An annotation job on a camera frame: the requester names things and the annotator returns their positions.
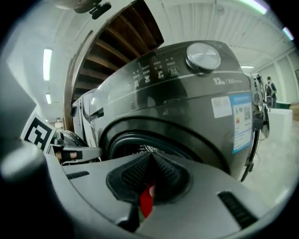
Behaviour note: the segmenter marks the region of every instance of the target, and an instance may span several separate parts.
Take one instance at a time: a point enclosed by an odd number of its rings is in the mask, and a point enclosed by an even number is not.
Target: ceiling light
[[[265,14],[267,12],[267,8],[265,8],[262,4],[258,3],[255,0],[240,0],[254,8],[255,10],[259,11],[261,14]]]
[[[46,94],[46,99],[47,99],[48,104],[52,103],[50,94]]]
[[[284,33],[288,36],[288,38],[292,41],[294,40],[294,37],[292,35],[292,33],[290,32],[290,30],[288,28],[284,28],[282,29],[284,31]]]
[[[50,65],[51,65],[52,50],[43,50],[43,80],[50,80]]]

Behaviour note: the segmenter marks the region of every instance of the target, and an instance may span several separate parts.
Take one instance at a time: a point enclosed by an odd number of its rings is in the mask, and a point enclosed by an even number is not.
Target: control knob
[[[210,73],[219,67],[221,59],[214,47],[198,42],[187,48],[186,61],[194,71]]]

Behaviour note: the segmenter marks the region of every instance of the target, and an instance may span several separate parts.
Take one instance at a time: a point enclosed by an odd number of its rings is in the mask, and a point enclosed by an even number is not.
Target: white ceiling
[[[97,20],[88,13],[59,9],[48,1],[37,5],[12,33],[15,47],[9,59],[18,74],[28,82],[31,97],[41,105],[43,116],[49,121],[63,115],[64,82],[70,59],[90,30],[82,53],[107,19],[120,11],[131,0],[110,0],[112,8]],[[225,41],[241,65],[255,69],[293,47],[282,32],[283,26],[268,11],[261,15],[239,0],[145,0],[164,38],[166,46],[193,40]],[[53,49],[50,81],[43,80],[43,50]],[[48,105],[45,94],[50,93]]]

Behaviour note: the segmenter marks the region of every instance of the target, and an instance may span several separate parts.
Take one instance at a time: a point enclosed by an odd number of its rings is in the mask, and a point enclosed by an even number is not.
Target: red part
[[[146,189],[140,195],[140,207],[145,218],[151,213],[153,208],[153,197],[150,195],[150,188],[152,185],[147,185]]]

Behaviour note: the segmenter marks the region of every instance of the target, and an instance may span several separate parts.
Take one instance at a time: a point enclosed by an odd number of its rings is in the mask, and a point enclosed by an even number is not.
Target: product label sticker
[[[229,96],[212,98],[211,101],[215,119],[232,115]]]
[[[233,154],[250,146],[252,136],[251,94],[231,95],[234,115],[235,139]]]

